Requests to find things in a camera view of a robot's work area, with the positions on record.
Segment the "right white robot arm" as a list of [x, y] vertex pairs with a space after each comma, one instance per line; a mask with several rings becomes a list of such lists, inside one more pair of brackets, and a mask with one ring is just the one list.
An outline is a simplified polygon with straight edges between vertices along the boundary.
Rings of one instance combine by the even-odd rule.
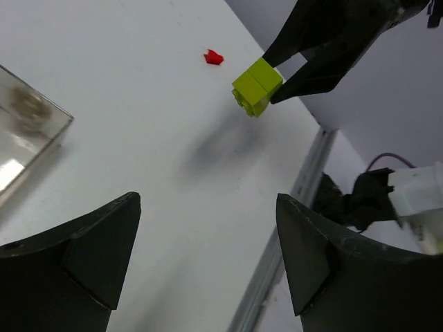
[[[421, 11], [429, 28], [440, 25], [441, 1], [298, 1], [263, 58], [276, 67], [300, 53], [306, 63], [272, 93], [271, 103], [330, 92], [382, 33]], [[423, 252], [439, 254], [442, 164], [397, 171], [368, 167], [349, 194], [324, 176], [313, 209], [360, 231], [379, 221], [408, 224]]]

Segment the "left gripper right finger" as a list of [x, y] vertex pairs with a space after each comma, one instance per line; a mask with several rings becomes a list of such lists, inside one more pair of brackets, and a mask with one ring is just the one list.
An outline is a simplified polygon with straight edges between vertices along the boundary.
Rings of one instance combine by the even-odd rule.
[[288, 194], [276, 224], [304, 331], [441, 331], [442, 256], [369, 239]]

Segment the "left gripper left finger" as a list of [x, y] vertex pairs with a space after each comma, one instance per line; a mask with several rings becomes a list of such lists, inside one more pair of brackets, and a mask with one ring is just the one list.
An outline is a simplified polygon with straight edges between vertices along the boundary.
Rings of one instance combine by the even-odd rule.
[[141, 217], [128, 192], [76, 219], [1, 247], [2, 331], [106, 331]]

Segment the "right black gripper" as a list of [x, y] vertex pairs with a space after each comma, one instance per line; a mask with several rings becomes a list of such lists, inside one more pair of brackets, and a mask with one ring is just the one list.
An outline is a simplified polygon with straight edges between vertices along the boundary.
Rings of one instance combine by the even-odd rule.
[[277, 89], [271, 104], [332, 91], [375, 39], [419, 14], [428, 4], [429, 1], [297, 1], [263, 59], [275, 68], [302, 53], [307, 62]]

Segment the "green lego brick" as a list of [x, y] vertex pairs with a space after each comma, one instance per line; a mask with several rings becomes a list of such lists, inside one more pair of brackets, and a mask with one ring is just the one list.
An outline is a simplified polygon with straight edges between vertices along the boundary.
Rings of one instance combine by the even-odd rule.
[[258, 118], [266, 110], [273, 94], [283, 85], [283, 78], [262, 57], [233, 83], [233, 96], [250, 117]]

